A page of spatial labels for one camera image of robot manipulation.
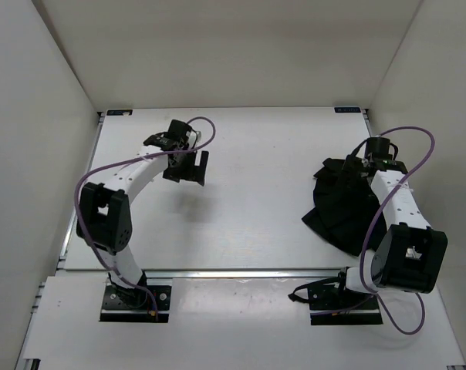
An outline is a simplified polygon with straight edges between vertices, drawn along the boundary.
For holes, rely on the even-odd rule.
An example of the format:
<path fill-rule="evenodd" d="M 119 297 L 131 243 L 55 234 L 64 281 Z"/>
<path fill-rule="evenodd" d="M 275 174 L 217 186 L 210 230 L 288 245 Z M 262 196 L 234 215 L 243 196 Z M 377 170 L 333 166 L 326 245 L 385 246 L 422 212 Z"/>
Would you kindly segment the black pleated skirt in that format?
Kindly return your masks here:
<path fill-rule="evenodd" d="M 380 207 L 369 183 L 375 172 L 359 158 L 348 163 L 343 159 L 324 160 L 314 174 L 314 208 L 303 216 L 302 222 L 340 251 L 359 256 Z"/>

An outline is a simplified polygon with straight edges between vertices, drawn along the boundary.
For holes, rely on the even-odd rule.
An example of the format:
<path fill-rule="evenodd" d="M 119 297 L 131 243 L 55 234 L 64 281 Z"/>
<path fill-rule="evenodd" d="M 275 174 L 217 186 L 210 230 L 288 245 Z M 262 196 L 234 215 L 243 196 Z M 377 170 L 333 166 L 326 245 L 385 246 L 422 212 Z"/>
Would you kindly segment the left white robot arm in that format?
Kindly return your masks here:
<path fill-rule="evenodd" d="M 146 138 L 133 158 L 91 170 L 76 185 L 76 233 L 131 307 L 147 300 L 147 280 L 130 249 L 131 205 L 156 177 L 204 185 L 206 145 L 191 122 L 174 119 Z"/>

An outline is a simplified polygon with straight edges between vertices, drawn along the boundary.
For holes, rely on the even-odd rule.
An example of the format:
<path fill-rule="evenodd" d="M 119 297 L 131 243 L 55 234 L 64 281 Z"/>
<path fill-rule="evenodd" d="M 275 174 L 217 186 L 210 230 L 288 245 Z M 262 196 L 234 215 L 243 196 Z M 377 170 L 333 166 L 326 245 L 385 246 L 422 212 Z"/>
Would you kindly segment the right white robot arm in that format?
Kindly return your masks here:
<path fill-rule="evenodd" d="M 362 164 L 370 190 L 379 202 L 363 240 L 358 267 L 332 289 L 340 308 L 351 308 L 361 294 L 383 289 L 429 293 L 434 289 L 447 248 L 445 232 L 434 230 L 414 200 L 410 172 L 390 154 L 392 143 L 371 137 Z"/>

